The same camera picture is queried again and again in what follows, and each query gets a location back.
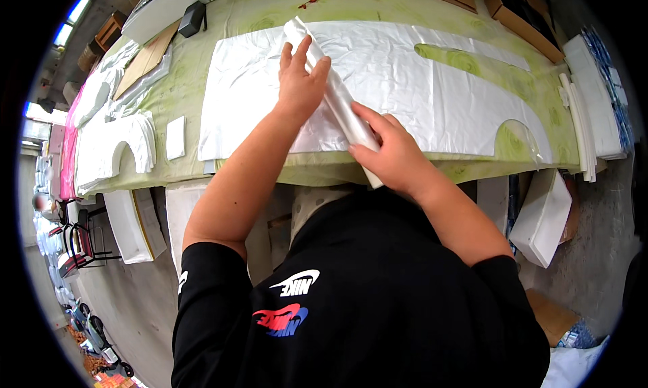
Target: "person's right hand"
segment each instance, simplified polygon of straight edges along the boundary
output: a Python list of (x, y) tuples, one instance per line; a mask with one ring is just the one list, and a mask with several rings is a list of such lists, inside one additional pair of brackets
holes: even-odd
[(428, 174), (435, 172), (436, 168), (392, 114), (380, 115), (358, 102), (353, 102), (351, 108), (380, 136), (382, 146), (380, 151), (375, 152), (355, 144), (349, 147), (349, 153), (358, 163), (377, 175), (387, 187), (405, 192), (416, 199), (417, 194), (429, 188)]

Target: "stack of blue packages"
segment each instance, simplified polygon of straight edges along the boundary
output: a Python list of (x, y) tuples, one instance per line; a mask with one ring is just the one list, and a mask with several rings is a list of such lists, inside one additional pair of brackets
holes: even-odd
[(632, 126), (628, 118), (628, 101), (625, 96), (625, 91), (621, 86), (619, 75), (612, 65), (610, 54), (594, 27), (590, 30), (583, 28), (581, 33), (590, 53), (596, 61), (601, 77), (605, 82), (605, 87), (610, 94), (612, 110), (614, 111), (614, 118), (616, 118), (616, 125), (619, 130), (621, 148), (628, 154), (634, 151), (635, 135), (632, 133)]

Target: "rolled plastic film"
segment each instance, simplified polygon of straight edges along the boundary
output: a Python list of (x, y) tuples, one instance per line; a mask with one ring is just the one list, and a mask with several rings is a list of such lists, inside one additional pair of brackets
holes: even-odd
[[(284, 25), (284, 32), (294, 49), (299, 46), (301, 40), (303, 40), (306, 35), (312, 37), (313, 42), (310, 44), (310, 47), (306, 52), (306, 70), (311, 72), (318, 60), (324, 57), (324, 52), (315, 40), (313, 34), (311, 34), (308, 28), (306, 28), (306, 25), (304, 25), (304, 22), (300, 20), (299, 17), (295, 17), (288, 21), (286, 25)], [(340, 124), (342, 132), (347, 137), (349, 144), (360, 144), (373, 151), (380, 150), (380, 145), (378, 145), (376, 137), (372, 133), (368, 123), (355, 115), (353, 110), (351, 110), (353, 97), (347, 89), (347, 86), (344, 85), (344, 82), (342, 82), (342, 79), (333, 68), (328, 72), (326, 90), (324, 91), (324, 101), (328, 104), (333, 115), (335, 115), (335, 118), (337, 119), (338, 124)], [(372, 188), (377, 189), (383, 185), (380, 179), (378, 179), (378, 176), (370, 172), (364, 166), (362, 169), (367, 175), (367, 179)]]

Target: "table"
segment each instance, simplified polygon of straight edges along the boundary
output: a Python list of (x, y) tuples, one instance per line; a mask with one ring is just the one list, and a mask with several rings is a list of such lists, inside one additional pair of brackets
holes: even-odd
[[(551, 143), (554, 163), (537, 165), (529, 154), (524, 128), (517, 122), (503, 125), (496, 138), (495, 157), (457, 154), (426, 154), (456, 183), (496, 177), (510, 173), (559, 167), (578, 170), (577, 141), (571, 114), (563, 107), (558, 93), (558, 75), (568, 73), (564, 63), (554, 65), (533, 46), (492, 20), (482, 0), (478, 14), (441, 0), (318, 0), (299, 8), (308, 0), (215, 0), (207, 4), (209, 29), (173, 40), (172, 66), (169, 74), (154, 84), (141, 108), (153, 113), (156, 126), (157, 163), (150, 173), (135, 173), (134, 157), (126, 149), (120, 174), (102, 182), (90, 192), (140, 189), (206, 177), (204, 162), (196, 159), (200, 115), (205, 94), (207, 71), (216, 42), (271, 27), (284, 25), (294, 16), (304, 22), (362, 20), (391, 21), (420, 25), (472, 37), (523, 56), (531, 72), (523, 71), (484, 56), (462, 51), (417, 45), (417, 52), (432, 60), (463, 69), (489, 80), (521, 97), (538, 115)], [(120, 38), (107, 55), (126, 42)], [(166, 159), (166, 124), (185, 116), (184, 157)], [(214, 162), (215, 169), (224, 159)], [(345, 151), (290, 154), (277, 180), (280, 183), (329, 186), (344, 182), (365, 183), (366, 178)]]

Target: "wheel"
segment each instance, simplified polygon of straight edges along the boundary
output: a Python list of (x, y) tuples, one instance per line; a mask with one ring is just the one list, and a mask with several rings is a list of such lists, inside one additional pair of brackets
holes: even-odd
[(90, 325), (92, 325), (94, 330), (97, 331), (97, 333), (103, 340), (106, 340), (106, 335), (104, 334), (104, 324), (98, 316), (92, 315), (90, 317)]
[(79, 304), (79, 310), (83, 313), (83, 316), (87, 318), (90, 314), (90, 307), (86, 303)]
[(135, 375), (135, 373), (133, 372), (133, 367), (130, 367), (130, 364), (122, 363), (122, 367), (124, 367), (124, 371), (127, 377), (132, 377)]

